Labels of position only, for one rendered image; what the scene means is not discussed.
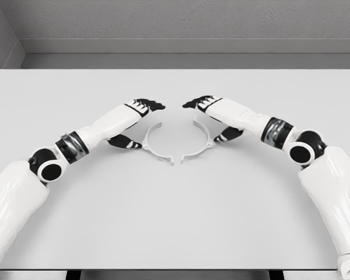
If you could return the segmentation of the white pipe clamp half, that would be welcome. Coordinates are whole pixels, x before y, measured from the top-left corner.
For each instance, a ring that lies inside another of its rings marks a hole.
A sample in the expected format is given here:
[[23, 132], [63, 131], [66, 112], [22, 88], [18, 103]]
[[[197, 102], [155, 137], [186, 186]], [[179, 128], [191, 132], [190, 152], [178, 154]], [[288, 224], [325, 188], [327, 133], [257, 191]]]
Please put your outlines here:
[[164, 161], [164, 162], [168, 162], [170, 163], [172, 166], [174, 166], [174, 159], [172, 156], [164, 156], [164, 155], [161, 155], [159, 153], [157, 153], [156, 151], [154, 151], [150, 144], [149, 144], [149, 136], [150, 134], [157, 128], [160, 128], [162, 126], [162, 120], [161, 118], [159, 117], [157, 119], [157, 121], [151, 126], [148, 128], [148, 130], [146, 131], [146, 134], [145, 134], [145, 137], [142, 141], [142, 149], [145, 150], [146, 152], [150, 153], [151, 155], [153, 155], [157, 160], [161, 160], [161, 161]]
[[199, 157], [202, 153], [207, 151], [208, 149], [211, 149], [215, 146], [214, 140], [211, 138], [210, 131], [209, 129], [202, 123], [200, 122], [197, 117], [194, 117], [193, 119], [193, 125], [199, 128], [205, 135], [205, 143], [201, 149], [199, 149], [196, 152], [189, 153], [189, 154], [183, 154], [181, 156], [181, 161], [180, 163], [183, 164], [186, 160], [192, 160], [196, 159]]

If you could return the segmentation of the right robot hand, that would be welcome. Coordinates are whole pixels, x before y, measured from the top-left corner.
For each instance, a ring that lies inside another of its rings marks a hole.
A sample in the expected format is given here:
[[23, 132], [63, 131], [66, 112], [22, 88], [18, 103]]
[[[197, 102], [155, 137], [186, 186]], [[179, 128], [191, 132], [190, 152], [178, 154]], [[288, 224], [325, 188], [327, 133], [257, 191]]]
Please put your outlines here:
[[234, 140], [243, 134], [243, 129], [238, 128], [234, 117], [242, 111], [238, 109], [237, 103], [218, 96], [201, 96], [182, 105], [183, 108], [197, 109], [211, 118], [228, 125], [214, 142], [226, 142]]

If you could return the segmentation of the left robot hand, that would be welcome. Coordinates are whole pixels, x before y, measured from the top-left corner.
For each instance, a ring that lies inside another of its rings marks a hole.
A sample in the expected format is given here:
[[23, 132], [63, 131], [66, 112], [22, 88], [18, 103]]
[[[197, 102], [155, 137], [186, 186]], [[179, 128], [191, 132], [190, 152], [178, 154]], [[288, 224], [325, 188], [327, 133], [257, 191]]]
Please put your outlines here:
[[156, 110], [164, 110], [166, 107], [148, 99], [135, 99], [117, 106], [101, 118], [104, 139], [114, 147], [123, 149], [141, 149], [142, 145], [122, 134], [124, 130], [131, 128], [139, 120]]

